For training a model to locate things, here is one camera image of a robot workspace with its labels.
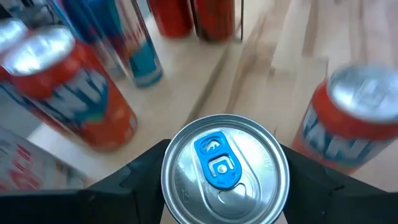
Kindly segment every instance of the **red soda can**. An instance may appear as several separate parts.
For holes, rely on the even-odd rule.
[[[398,73],[350,65],[315,90],[293,148],[352,174],[398,135]]]
[[[188,0],[148,0],[157,28],[168,38],[185,37],[191,33],[191,19]]]
[[[26,25],[16,18],[1,20],[0,32],[2,34],[2,38],[0,38],[1,62],[5,55],[17,44],[22,42],[28,36],[33,35],[33,32],[29,31]],[[8,71],[3,66],[0,67],[0,90],[3,90],[12,101],[30,111],[33,115],[41,119],[53,129],[60,131],[61,133],[66,133],[66,130],[64,130],[57,122],[39,110],[38,107],[30,101],[30,99],[21,95],[15,89],[14,85],[9,82]]]
[[[136,115],[92,51],[64,26],[36,30],[8,54],[12,84],[98,151],[127,143]]]
[[[207,42],[229,40],[235,33],[234,0],[191,0],[197,36]]]

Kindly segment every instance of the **can lid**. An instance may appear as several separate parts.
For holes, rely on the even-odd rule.
[[[334,104],[350,115],[375,123],[398,121],[398,72],[378,66],[349,65],[328,82]]]
[[[43,27],[8,54],[4,66],[14,76],[32,75],[63,60],[74,46],[75,38],[65,26]]]
[[[287,200],[289,167],[262,126],[242,116],[213,115],[173,138],[162,190],[179,223],[273,223]]]
[[[0,21],[0,53],[24,38],[28,28],[17,18],[3,19]]]

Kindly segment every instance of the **wooden table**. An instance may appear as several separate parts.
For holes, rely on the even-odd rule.
[[[120,151],[95,153],[46,126],[29,139],[93,181],[208,114],[243,114],[289,146],[315,87],[336,68],[351,62],[397,66],[394,0],[250,0],[245,11],[243,44],[208,45],[194,36],[164,40],[149,21],[166,73],[147,90],[118,83],[139,119],[136,136]],[[397,146],[353,176],[380,189],[398,190]],[[175,223],[167,212],[163,222]]]

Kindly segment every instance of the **soda can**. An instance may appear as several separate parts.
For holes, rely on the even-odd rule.
[[[23,39],[32,35],[25,24],[16,18],[1,20],[0,32],[2,34],[2,38],[0,38],[0,60],[3,60],[10,49],[15,47]],[[66,130],[64,130],[57,122],[39,110],[38,107],[36,107],[28,98],[20,94],[18,90],[15,89],[14,85],[9,82],[8,71],[3,66],[0,67],[0,90],[5,92],[12,101],[30,111],[51,128],[63,134],[67,133]]]
[[[231,114],[188,124],[169,144],[162,164],[165,202],[179,223],[274,223],[289,182],[275,137]]]
[[[117,60],[129,69],[126,73],[138,87],[151,86],[161,79],[162,67],[135,1],[62,2],[84,41],[109,43],[117,53]]]
[[[96,30],[92,19],[90,20],[89,16],[76,16],[86,13],[84,8],[78,5],[81,3],[80,1],[48,0],[47,2],[63,24],[68,26],[72,34],[95,51],[95,54],[113,79],[127,75],[127,71],[121,59],[118,58],[115,49],[112,48],[103,33],[100,30]]]
[[[148,5],[162,36],[181,38],[191,33],[193,22],[187,0],[148,0]]]
[[[398,135],[398,73],[350,65],[315,90],[293,148],[352,174]]]
[[[190,0],[190,2],[197,36],[201,40],[223,42],[232,38],[235,34],[235,0]]]
[[[136,115],[95,55],[64,26],[36,30],[4,66],[19,92],[98,151],[132,138]]]

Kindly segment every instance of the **pull tab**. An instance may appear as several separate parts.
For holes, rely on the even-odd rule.
[[[242,167],[221,131],[200,138],[194,147],[209,184],[228,190],[238,183]]]

